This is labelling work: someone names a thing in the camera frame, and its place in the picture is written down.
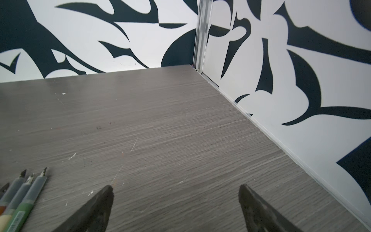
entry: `gray marker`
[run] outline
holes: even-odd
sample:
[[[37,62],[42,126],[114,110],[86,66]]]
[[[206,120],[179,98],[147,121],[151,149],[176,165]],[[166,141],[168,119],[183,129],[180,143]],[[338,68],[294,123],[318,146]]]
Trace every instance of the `gray marker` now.
[[[6,190],[5,194],[0,200],[0,215],[5,211],[6,207],[9,205],[9,203],[12,201],[13,197],[19,190],[19,188],[22,186],[22,184],[26,181],[25,176],[26,175],[26,170],[21,172],[20,176],[17,177],[8,190]]]
[[[19,204],[22,202],[24,196],[27,194],[28,190],[31,187],[32,181],[33,181],[33,175],[28,177],[27,181],[21,186],[21,188],[18,190],[16,195],[13,197],[12,201],[9,203],[6,210],[3,212],[2,215],[12,215],[14,211],[17,209]]]

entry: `baseboard trim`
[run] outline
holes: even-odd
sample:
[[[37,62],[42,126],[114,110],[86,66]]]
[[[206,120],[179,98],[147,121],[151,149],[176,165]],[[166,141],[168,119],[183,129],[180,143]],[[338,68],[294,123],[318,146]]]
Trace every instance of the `baseboard trim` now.
[[[241,106],[235,103],[234,99],[229,97],[226,93],[221,91],[219,87],[205,74],[199,73],[212,87],[214,87],[221,95],[223,95],[236,109],[238,109],[246,118],[248,118],[257,128],[259,128],[272,142],[274,142],[286,155],[288,155],[297,165],[299,165],[310,177],[312,177],[322,188],[324,188],[331,196],[333,196],[344,208],[346,208],[355,218],[357,218],[369,231],[371,227],[366,224],[361,218],[359,218],[354,211],[359,212],[357,209],[350,209],[346,206],[351,205],[345,198],[341,195],[336,194],[335,189],[333,189],[327,182],[322,179],[314,170],[308,167],[301,159],[297,157],[288,147],[286,147],[279,139],[277,139],[273,134],[271,134],[262,124],[252,118],[248,112],[246,112]]]

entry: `green marker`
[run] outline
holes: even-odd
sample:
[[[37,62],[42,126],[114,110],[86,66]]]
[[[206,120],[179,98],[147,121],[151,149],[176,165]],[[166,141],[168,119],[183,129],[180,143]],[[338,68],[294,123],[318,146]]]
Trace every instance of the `green marker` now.
[[[41,189],[46,182],[45,172],[46,168],[36,178],[35,182],[33,182],[30,190],[27,192],[22,202],[17,207],[16,211],[13,213],[12,219],[9,221],[4,232],[19,232],[21,230],[23,224],[25,223],[28,215],[33,208],[38,195],[41,192]]]

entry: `metal strip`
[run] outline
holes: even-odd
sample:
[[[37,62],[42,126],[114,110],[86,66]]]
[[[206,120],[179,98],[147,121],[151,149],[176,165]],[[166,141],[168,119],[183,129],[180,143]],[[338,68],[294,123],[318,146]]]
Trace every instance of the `metal strip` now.
[[[196,29],[196,41],[194,44],[193,67],[202,73],[207,34],[210,27],[211,6],[213,0],[201,0],[198,8],[198,19]]]

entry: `scratch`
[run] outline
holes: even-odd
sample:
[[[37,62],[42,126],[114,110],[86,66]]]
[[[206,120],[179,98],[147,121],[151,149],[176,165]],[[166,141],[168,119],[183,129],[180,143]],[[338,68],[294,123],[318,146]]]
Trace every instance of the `scratch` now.
[[[70,159],[72,159],[73,157],[75,157],[75,155],[76,155],[76,153],[75,153],[73,156],[71,156],[70,158],[68,158],[68,160],[70,160]]]
[[[188,177],[188,175],[184,178],[184,180],[182,180],[181,182],[179,182],[179,184],[183,183],[186,180],[187,177]]]
[[[114,179],[112,180],[111,184],[113,183],[113,181],[114,181],[115,178],[117,177],[118,173],[121,171],[122,167],[123,167],[123,165],[121,166],[120,170],[118,170],[118,172],[116,173],[116,175],[115,175]]]
[[[152,202],[152,204],[150,204],[150,205],[149,205],[145,210],[137,211],[137,212],[139,212],[139,213],[143,213],[143,212],[146,211],[149,207],[151,207],[151,205],[153,205],[153,204],[156,203],[158,200],[160,200],[164,195],[165,195],[165,193],[162,194],[161,197],[160,197],[159,199],[157,199],[157,200],[155,200],[154,202]]]
[[[134,143],[134,146],[133,146],[133,148],[131,149],[131,151],[134,149],[134,147],[135,147],[135,144],[137,143],[137,140],[135,141],[135,143]]]
[[[58,96],[57,96],[57,93],[55,93],[55,96],[57,97],[58,101],[59,101],[60,103],[62,103],[62,105],[64,105],[63,102],[62,102],[61,100],[59,100],[59,98],[58,98]]]

